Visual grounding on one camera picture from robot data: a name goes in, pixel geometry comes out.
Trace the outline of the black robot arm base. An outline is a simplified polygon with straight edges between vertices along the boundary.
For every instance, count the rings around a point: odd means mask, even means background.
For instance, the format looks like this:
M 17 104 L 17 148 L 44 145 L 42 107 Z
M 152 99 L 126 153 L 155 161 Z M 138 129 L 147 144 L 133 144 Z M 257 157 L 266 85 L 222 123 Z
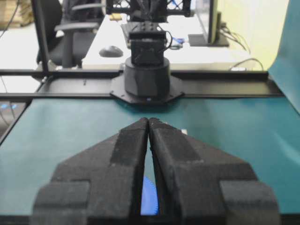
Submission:
M 182 80 L 171 75 L 167 58 L 161 65 L 138 66 L 129 57 L 123 73 L 112 79 L 110 95 L 130 104 L 162 105 L 184 96 L 184 90 Z

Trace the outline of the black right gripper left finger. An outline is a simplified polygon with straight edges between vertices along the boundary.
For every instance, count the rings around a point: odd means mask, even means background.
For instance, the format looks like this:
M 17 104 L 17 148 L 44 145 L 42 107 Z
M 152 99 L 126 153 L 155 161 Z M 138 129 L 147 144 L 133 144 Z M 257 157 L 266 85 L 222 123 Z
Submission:
M 141 211 L 148 120 L 57 164 L 36 196 L 32 225 L 125 224 Z

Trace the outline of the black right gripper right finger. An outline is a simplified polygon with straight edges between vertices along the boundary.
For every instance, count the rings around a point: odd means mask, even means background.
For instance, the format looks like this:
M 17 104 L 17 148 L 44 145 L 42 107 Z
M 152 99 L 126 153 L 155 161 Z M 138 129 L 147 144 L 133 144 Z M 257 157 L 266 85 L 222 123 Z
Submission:
M 276 196 L 250 163 L 159 119 L 151 118 L 149 129 L 155 167 L 183 224 L 280 224 Z

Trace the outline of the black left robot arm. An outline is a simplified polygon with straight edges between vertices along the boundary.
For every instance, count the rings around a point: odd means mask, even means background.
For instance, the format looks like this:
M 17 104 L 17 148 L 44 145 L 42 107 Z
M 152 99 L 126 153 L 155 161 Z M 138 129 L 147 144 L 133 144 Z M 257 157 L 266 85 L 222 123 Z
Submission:
M 159 29 L 159 24 L 171 15 L 191 16 L 189 0 L 107 0 L 105 4 L 107 15 L 126 14 L 134 24 L 127 34 L 134 66 L 162 65 L 164 52 L 173 41 L 167 44 L 167 31 Z

